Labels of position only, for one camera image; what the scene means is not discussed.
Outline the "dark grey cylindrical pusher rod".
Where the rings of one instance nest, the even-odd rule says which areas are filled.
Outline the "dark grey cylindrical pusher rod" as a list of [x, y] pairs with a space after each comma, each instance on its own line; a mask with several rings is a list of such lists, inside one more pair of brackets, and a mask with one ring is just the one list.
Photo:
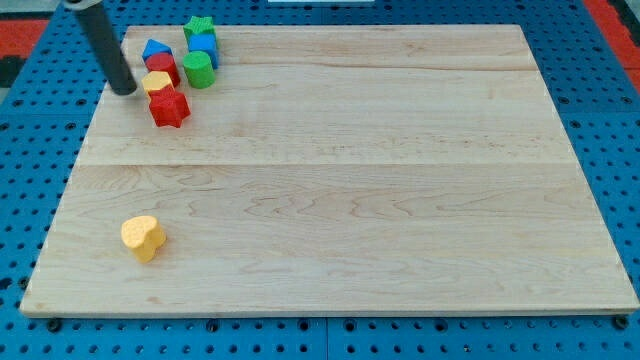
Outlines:
[[112, 92], [119, 96], [133, 94], [137, 90], [137, 83], [120, 48], [103, 1], [63, 0], [62, 4], [74, 14], [85, 33]]

